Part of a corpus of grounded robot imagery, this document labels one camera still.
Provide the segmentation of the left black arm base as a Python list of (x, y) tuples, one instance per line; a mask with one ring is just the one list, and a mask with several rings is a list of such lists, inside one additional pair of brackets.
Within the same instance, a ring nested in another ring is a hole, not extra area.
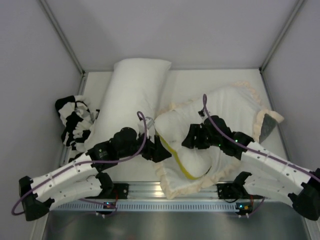
[(128, 183), (114, 183), (111, 189), (102, 191), (98, 195), (98, 199), (126, 200), (128, 198), (129, 186)]

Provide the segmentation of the plain white pillow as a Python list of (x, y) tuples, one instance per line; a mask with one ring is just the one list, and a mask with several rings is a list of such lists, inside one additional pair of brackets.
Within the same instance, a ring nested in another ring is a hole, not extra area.
[(170, 61), (154, 58), (117, 62), (84, 148), (89, 150), (109, 140), (124, 127), (138, 131), (137, 112), (154, 118), (171, 65)]

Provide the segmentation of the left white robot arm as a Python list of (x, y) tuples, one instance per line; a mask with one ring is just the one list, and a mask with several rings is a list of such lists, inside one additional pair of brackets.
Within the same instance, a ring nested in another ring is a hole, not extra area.
[(136, 133), (122, 128), (107, 141), (96, 144), (70, 163), (40, 177), (19, 180), (19, 195), (26, 221), (34, 221), (49, 211), (83, 198), (106, 199), (116, 193), (105, 172), (125, 159), (136, 156), (159, 163), (171, 157), (158, 135)]

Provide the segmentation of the grey cream frilled pillowcase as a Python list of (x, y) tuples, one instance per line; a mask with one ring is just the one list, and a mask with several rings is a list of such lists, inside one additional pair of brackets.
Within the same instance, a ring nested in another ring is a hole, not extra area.
[[(203, 109), (203, 100), (198, 98), (186, 103), (172, 104), (158, 116), (183, 107), (193, 107), (199, 112)], [(232, 131), (242, 132), (259, 143), (262, 143), (277, 124), (284, 120), (279, 113), (261, 103), (259, 94), (248, 82), (236, 82), (209, 92), (206, 107), (211, 115), (222, 118)], [(161, 137), (160, 140), (168, 150)], [(155, 165), (156, 175), (160, 178), (160, 187), (169, 200), (178, 194), (197, 193), (203, 188), (210, 187), (231, 176), (241, 165), (236, 158), (227, 156), (218, 147), (211, 146), (204, 150), (207, 150), (211, 157), (211, 168), (206, 175), (196, 180), (186, 178), (179, 171), (170, 150), (168, 151), (172, 156)]]

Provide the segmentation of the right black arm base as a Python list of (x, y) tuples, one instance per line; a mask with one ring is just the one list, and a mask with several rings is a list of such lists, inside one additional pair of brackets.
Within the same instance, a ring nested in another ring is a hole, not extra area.
[(245, 199), (247, 196), (245, 189), (235, 183), (218, 183), (216, 187), (220, 200), (231, 200), (231, 202), (235, 202), (239, 199)]

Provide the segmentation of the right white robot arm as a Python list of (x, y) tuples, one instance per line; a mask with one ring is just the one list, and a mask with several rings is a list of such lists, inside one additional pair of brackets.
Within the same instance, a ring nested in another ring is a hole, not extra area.
[(182, 146), (198, 150), (218, 147), (227, 156), (271, 176), (265, 179), (249, 171), (239, 173), (231, 185), (237, 199), (261, 196), (292, 207), (308, 220), (320, 218), (320, 171), (303, 169), (279, 158), (245, 133), (231, 131), (217, 115), (191, 124)]

